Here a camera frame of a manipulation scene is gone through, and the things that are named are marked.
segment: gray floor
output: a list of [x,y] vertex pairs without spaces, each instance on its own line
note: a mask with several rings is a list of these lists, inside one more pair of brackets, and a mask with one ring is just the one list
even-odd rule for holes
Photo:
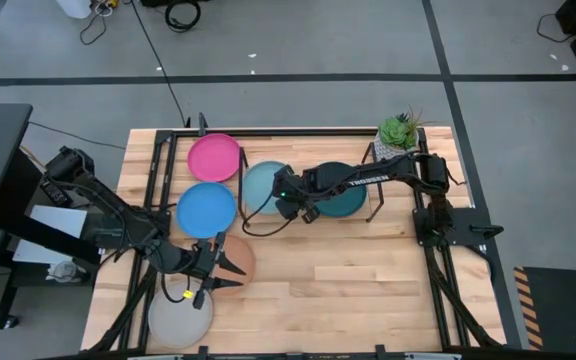
[[[452,74],[575,74],[568,45],[535,34],[539,16],[554,12],[562,2],[433,0]],[[354,0],[214,0],[202,3],[201,22],[183,35],[170,32],[161,14],[138,9],[173,76],[251,71],[439,74],[418,0],[370,5]],[[162,76],[131,7],[120,6],[107,19],[107,33],[83,46],[78,33],[88,21],[65,17],[54,0],[8,0],[0,14],[0,78]],[[553,19],[545,20],[544,31],[563,36]],[[428,123],[453,125],[441,82],[172,87],[186,116],[202,111],[211,126],[375,125],[408,105],[423,107]],[[517,265],[576,269],[576,82],[455,87],[491,217],[506,228],[497,241],[509,286],[510,269]],[[163,84],[8,86],[0,87],[0,102],[30,103],[33,121],[118,145],[125,144],[131,128],[181,124]],[[79,147],[95,159],[103,181],[111,187],[117,182],[120,150],[34,126],[23,142],[43,161],[61,145]],[[0,359],[76,352],[90,294],[79,288],[23,289],[15,310],[25,321],[0,332]],[[515,294],[511,296],[516,305]]]

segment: potted plant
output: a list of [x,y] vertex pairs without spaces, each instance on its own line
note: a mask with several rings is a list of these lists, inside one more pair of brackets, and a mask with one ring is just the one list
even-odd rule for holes
[[390,159],[415,149],[419,141],[417,129],[421,126],[420,119],[421,112],[415,115],[410,108],[405,114],[384,120],[374,140],[377,160]]

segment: pink plate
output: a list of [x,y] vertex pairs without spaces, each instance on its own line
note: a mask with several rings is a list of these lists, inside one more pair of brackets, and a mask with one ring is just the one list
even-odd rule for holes
[[224,181],[239,169],[239,144],[226,134],[200,138],[188,152],[188,168],[201,181]]

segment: blue plate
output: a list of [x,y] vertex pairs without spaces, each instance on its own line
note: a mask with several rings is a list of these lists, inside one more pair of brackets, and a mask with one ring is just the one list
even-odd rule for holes
[[[319,167],[326,169],[331,176],[334,174],[335,177],[340,179],[345,178],[354,171],[352,166],[339,162],[323,163]],[[322,215],[330,217],[350,216],[361,209],[364,201],[366,201],[367,192],[365,185],[356,186],[329,200],[319,201],[316,205]]]
[[[272,191],[272,183],[275,180],[275,173],[284,167],[283,163],[278,161],[264,161],[251,167],[244,177],[243,196],[248,213],[252,214],[257,211],[261,204],[268,198]],[[275,206],[276,197],[268,200],[268,203],[259,211],[260,214],[272,215],[279,212]]]
[[177,203],[179,227],[197,239],[209,239],[220,231],[226,231],[235,221],[235,215],[235,197],[220,183],[193,185]]

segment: teal plate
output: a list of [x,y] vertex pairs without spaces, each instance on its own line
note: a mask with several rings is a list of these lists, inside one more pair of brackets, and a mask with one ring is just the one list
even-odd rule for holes
[[[328,162],[320,165],[331,171],[346,173],[352,166],[340,162]],[[329,200],[317,202],[317,208],[322,215],[330,217],[346,217],[356,213],[366,201],[366,186],[357,186],[344,191],[343,194]]]
[[[243,193],[244,201],[248,206],[248,212],[252,213],[259,209],[272,191],[272,183],[275,180],[275,173],[285,164],[278,161],[263,161],[246,171],[244,177]],[[272,197],[268,203],[259,211],[260,214],[277,214],[279,210],[275,206],[276,197]]]

